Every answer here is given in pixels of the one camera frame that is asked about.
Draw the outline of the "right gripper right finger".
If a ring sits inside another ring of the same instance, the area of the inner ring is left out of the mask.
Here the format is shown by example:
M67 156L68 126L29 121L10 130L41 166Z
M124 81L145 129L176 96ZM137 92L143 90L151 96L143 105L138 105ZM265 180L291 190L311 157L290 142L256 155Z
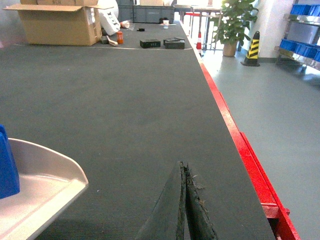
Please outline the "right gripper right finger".
M209 212L200 198L193 180L191 168L184 167L186 180L186 217L191 240L217 240L217 234L209 218Z

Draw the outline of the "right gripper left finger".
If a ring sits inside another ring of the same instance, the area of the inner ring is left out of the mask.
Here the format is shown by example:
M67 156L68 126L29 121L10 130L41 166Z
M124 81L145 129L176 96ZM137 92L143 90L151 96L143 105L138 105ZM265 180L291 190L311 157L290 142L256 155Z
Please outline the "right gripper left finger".
M178 161L164 185L151 215L137 233L136 240L183 240L186 215L186 174Z

